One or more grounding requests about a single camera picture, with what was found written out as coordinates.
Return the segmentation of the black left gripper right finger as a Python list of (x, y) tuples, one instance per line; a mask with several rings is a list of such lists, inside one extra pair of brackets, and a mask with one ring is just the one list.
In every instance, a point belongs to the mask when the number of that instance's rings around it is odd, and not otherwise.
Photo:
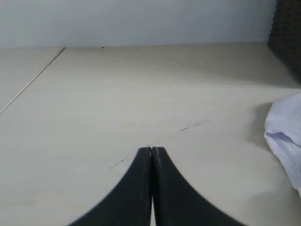
[(163, 147), (152, 148), (153, 200), (158, 226), (241, 226), (201, 196)]

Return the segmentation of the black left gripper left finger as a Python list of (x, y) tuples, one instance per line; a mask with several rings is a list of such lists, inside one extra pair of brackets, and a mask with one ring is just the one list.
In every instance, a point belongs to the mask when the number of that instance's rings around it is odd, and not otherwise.
[(151, 148), (138, 149), (123, 178), (71, 226), (149, 226), (151, 224)]

